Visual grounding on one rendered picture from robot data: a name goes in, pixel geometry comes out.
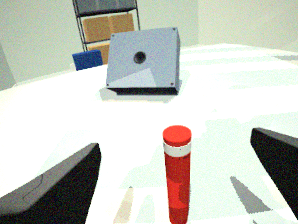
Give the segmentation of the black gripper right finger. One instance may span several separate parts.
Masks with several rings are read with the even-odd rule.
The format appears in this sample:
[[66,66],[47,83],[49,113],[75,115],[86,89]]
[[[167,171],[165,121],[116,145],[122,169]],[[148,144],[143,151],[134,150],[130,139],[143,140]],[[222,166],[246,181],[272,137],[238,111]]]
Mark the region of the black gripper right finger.
[[250,147],[298,220],[298,139],[253,127]]

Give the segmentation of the red peg with white band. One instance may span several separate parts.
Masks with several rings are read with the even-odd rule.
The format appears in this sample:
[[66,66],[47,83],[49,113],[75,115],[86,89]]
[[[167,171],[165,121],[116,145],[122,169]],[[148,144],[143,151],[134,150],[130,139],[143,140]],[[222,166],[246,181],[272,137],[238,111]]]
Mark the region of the red peg with white band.
[[188,224],[192,140],[192,131],[184,125],[172,125],[162,132],[166,183],[168,183],[166,197],[168,197],[169,221],[172,224]]

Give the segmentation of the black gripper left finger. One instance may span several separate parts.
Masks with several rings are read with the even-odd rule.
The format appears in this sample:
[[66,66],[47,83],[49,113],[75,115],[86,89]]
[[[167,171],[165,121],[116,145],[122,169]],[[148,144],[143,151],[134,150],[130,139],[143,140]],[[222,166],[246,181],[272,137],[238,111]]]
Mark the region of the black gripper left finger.
[[0,224],[85,224],[97,188],[100,144],[86,144],[0,197]]

